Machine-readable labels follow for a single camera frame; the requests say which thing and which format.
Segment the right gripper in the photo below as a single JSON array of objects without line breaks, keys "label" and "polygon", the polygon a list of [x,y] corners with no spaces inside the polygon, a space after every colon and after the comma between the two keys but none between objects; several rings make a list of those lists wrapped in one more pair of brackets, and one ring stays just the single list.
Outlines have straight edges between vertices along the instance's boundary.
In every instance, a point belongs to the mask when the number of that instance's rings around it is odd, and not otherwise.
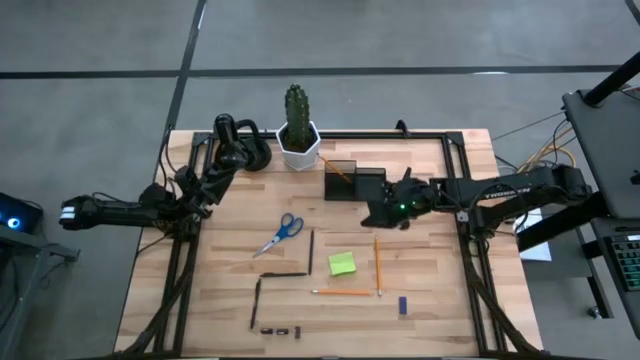
[{"label": "right gripper", "polygon": [[412,168],[407,167],[397,182],[383,181],[380,189],[367,199],[369,215],[360,222],[368,228],[408,230],[409,217],[430,212],[434,190],[425,182],[411,185]]}]

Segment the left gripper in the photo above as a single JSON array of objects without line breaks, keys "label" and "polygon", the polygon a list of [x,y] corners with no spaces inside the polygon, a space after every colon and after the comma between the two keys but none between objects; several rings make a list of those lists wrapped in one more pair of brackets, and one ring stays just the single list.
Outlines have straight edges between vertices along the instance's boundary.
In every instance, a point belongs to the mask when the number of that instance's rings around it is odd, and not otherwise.
[{"label": "left gripper", "polygon": [[234,178],[233,168],[222,168],[216,164],[206,167],[200,177],[191,166],[181,167],[175,180],[184,193],[169,205],[169,214],[175,219],[189,216],[209,218],[212,211],[208,206],[219,205]]}]

